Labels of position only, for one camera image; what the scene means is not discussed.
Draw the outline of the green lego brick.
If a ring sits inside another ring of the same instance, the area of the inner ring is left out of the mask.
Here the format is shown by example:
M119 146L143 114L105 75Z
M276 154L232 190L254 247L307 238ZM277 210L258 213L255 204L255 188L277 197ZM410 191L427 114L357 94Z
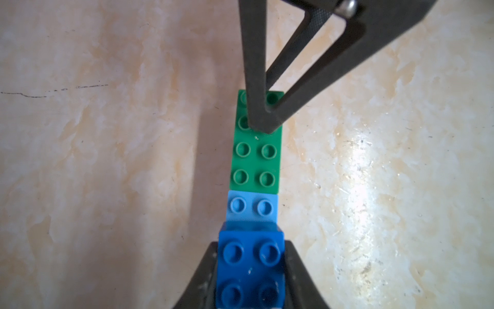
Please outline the green lego brick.
M282 127L272 134L249 127L246 91L239 90L229 189L279 193L282 135Z

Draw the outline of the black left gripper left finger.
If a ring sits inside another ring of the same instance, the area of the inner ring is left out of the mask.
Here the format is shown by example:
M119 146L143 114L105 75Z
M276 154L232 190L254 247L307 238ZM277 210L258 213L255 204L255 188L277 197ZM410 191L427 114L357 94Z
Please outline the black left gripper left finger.
M218 242L211 242L173 309L216 308L217 250Z

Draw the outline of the blue tiny lego brick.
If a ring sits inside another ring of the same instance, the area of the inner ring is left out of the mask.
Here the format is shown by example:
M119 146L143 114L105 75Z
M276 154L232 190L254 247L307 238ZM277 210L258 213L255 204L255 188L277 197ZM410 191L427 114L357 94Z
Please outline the blue tiny lego brick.
M226 221L219 232L217 308L282 308L284 233L265 221Z

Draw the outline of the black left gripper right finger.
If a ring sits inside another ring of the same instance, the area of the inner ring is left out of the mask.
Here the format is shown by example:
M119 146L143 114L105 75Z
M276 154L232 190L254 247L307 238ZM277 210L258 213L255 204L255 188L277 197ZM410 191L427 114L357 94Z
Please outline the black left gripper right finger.
M285 241L285 309L330 309L311 279L294 244Z

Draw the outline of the light blue lego brick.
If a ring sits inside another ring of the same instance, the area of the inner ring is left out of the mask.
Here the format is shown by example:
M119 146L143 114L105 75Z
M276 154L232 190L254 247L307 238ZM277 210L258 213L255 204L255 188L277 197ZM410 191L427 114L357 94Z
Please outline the light blue lego brick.
M278 222L279 196L230 190L226 221L269 221Z

